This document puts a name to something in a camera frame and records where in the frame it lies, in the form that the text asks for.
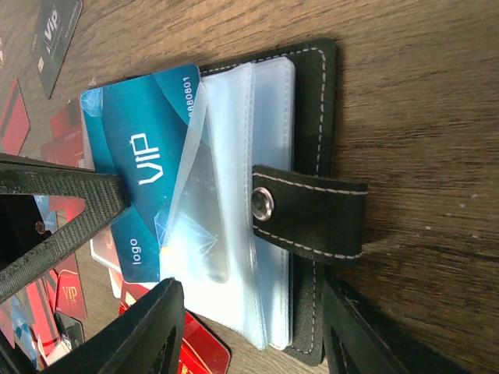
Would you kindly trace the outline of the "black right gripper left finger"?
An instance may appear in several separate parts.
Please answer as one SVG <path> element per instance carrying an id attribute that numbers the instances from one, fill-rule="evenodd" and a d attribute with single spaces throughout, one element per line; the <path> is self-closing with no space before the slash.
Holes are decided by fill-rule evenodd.
<path id="1" fill-rule="evenodd" d="M 45 373 L 176 373 L 185 320 L 182 285 L 149 290 L 99 334 Z"/>

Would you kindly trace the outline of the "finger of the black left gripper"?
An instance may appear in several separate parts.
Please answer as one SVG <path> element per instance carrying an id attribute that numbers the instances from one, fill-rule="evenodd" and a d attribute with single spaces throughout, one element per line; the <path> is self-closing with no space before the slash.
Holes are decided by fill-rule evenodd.
<path id="1" fill-rule="evenodd" d="M 44 275 L 125 210 L 123 204 L 91 206 L 53 235 L 38 233 L 34 202 L 1 203 L 1 301 Z"/>
<path id="2" fill-rule="evenodd" d="M 2 195 L 45 195 L 81 199 L 81 226 L 106 226 L 129 207 L 118 176 L 99 174 L 26 157 L 1 155 Z"/>

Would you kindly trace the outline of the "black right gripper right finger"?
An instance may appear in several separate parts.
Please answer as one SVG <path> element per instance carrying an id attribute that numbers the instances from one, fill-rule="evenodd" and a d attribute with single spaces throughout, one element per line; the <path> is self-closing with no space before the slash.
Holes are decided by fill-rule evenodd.
<path id="1" fill-rule="evenodd" d="M 330 373 L 467 373 L 419 342 L 351 285 L 327 276 L 323 340 Z"/>

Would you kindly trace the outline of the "blue VIP card carried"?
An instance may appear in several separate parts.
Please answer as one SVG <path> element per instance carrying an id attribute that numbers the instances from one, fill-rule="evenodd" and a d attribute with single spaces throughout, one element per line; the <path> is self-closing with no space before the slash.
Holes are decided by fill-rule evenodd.
<path id="1" fill-rule="evenodd" d="M 194 64 L 85 91 L 94 168 L 119 176 L 130 206 L 111 224 L 130 283 L 228 280 L 200 71 Z"/>

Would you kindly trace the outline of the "black card holder wallet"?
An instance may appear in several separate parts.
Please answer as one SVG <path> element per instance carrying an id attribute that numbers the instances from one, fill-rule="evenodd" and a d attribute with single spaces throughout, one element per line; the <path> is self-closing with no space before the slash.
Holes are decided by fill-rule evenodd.
<path id="1" fill-rule="evenodd" d="M 203 68 L 160 259 L 189 311 L 354 372 L 361 322 L 326 267 L 361 258 L 368 188 L 330 175 L 337 63 L 319 38 Z"/>

